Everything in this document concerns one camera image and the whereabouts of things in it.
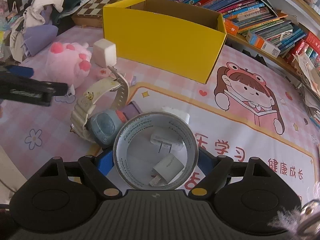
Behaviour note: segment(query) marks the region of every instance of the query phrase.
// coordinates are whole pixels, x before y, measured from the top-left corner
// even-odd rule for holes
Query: wooden chessboard
[[[117,1],[120,0],[90,0],[73,14],[72,20],[76,25],[87,25],[102,28],[103,6]]]

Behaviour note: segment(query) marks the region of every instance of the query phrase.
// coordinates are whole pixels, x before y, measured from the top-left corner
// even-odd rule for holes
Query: duct tape roll
[[[187,152],[187,160],[184,164],[185,168],[181,171],[180,176],[167,185],[157,187],[143,183],[134,177],[127,161],[128,148],[134,137],[147,129],[152,130],[155,127],[169,129],[177,133],[182,138]],[[198,162],[198,156],[199,151],[196,138],[189,126],[179,117],[166,112],[147,112],[129,120],[119,131],[113,145],[115,167],[124,181],[135,189],[154,190],[156,188],[157,190],[169,190],[180,187],[193,173]]]

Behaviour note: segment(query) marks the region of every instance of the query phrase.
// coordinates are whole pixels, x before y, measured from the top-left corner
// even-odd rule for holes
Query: flower print
[[[29,144],[29,149],[33,150],[35,145],[40,147],[42,145],[42,140],[40,139],[40,135],[42,134],[42,130],[38,130],[37,132],[34,129],[31,129],[28,137],[25,138],[24,142]]]

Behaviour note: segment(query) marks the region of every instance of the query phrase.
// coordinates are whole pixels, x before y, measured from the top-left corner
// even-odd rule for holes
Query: smartwatch band
[[[77,100],[74,110],[71,113],[71,129],[81,138],[95,143],[85,125],[89,115],[96,107],[96,102],[108,91],[117,91],[116,98],[110,109],[117,110],[127,103],[129,97],[129,85],[123,76],[119,75],[113,67],[108,68],[115,75],[116,79],[108,76],[94,83]]]

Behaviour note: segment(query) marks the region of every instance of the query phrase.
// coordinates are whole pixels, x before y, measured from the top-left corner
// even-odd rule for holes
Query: cartoon girl illustration
[[[276,97],[261,76],[228,62],[227,67],[218,69],[214,95],[221,109],[280,135],[284,133]]]

